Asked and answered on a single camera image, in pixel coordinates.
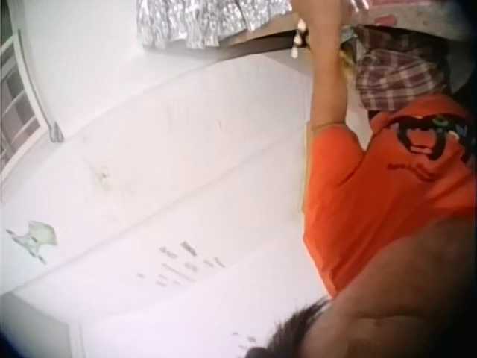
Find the person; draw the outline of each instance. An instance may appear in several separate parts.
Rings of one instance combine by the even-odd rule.
[[[314,68],[304,242],[331,300],[293,314],[246,357],[427,357],[457,318],[476,317],[472,119],[449,96],[422,94],[373,116],[364,151],[344,122],[347,9],[338,0],[293,7]]]

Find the black graphic print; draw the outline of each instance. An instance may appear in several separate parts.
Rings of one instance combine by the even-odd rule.
[[[461,159],[464,163],[470,159],[476,146],[476,137],[472,123],[455,114],[437,114],[421,119],[413,116],[395,118],[388,125],[397,126],[398,140],[413,154],[425,154],[429,160],[435,161],[442,157],[446,149],[447,136],[452,135],[464,147]],[[435,144],[431,147],[413,143],[408,132],[414,130],[433,131],[436,136]]]

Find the checkered fabric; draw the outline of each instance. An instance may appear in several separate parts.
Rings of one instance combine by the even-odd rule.
[[[393,112],[449,88],[446,40],[394,28],[355,28],[364,55],[356,89],[369,111]]]

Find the silver shiny fabric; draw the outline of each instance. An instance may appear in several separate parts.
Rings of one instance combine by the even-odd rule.
[[[144,47],[206,48],[290,11],[290,0],[137,0],[137,28]]]

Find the dark hair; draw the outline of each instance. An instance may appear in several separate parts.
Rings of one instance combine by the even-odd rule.
[[[245,358],[298,358],[306,333],[328,302],[322,299],[295,312],[287,321],[278,324],[266,348],[251,348]]]

